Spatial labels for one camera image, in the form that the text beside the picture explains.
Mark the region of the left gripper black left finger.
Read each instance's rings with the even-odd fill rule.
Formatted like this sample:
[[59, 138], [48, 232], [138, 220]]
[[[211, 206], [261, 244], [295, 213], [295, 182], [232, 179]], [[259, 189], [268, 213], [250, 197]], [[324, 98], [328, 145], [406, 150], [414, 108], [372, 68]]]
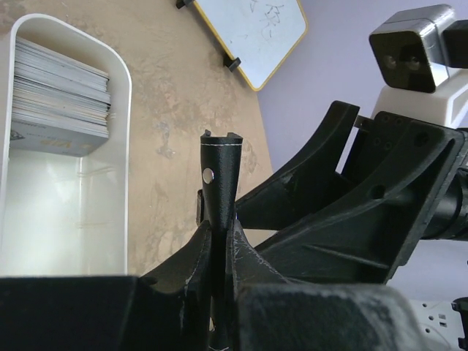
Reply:
[[206, 350], [211, 227], [144, 276], [4, 278], [3, 350]]

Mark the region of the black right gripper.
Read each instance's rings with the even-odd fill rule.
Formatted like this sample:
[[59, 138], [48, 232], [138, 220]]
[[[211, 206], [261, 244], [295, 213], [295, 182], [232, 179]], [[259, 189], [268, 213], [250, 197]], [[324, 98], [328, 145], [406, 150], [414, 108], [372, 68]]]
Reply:
[[246, 229], [280, 230], [257, 250], [288, 279], [383, 284], [420, 240], [467, 239], [467, 130], [387, 112], [361, 124], [351, 187], [319, 210], [359, 110], [332, 102], [303, 148], [236, 201]]

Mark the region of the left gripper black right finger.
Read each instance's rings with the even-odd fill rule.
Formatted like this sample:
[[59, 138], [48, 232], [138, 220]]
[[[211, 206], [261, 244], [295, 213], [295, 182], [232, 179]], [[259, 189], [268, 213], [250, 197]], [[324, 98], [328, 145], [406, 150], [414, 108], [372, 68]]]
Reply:
[[409, 303], [379, 284], [295, 284], [249, 244], [227, 237], [234, 350], [427, 350]]

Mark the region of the black leather card holder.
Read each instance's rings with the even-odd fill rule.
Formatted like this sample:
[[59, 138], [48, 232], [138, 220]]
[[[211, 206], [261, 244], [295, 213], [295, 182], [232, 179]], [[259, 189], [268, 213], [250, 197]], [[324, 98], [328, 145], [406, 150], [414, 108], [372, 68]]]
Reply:
[[200, 137], [203, 180], [203, 218], [211, 228], [211, 332], [210, 350], [231, 350], [230, 313], [227, 307], [227, 239], [235, 223], [243, 138], [229, 132], [215, 136], [206, 130]]

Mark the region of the white plastic card tray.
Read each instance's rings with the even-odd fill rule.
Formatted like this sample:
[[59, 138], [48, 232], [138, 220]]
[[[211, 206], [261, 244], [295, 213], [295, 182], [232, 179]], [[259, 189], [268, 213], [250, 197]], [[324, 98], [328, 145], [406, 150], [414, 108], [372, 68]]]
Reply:
[[[107, 140], [12, 120], [17, 42], [26, 39], [108, 74]], [[1, 37], [1, 275], [128, 271], [132, 79], [109, 45], [49, 15]]]

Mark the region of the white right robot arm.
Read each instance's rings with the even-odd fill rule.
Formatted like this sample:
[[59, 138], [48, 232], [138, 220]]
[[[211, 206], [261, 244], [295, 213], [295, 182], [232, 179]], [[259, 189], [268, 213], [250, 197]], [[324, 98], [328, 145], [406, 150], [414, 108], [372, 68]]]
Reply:
[[241, 197], [258, 251], [315, 284], [389, 284], [417, 310], [467, 294], [467, 131], [334, 102], [306, 145]]

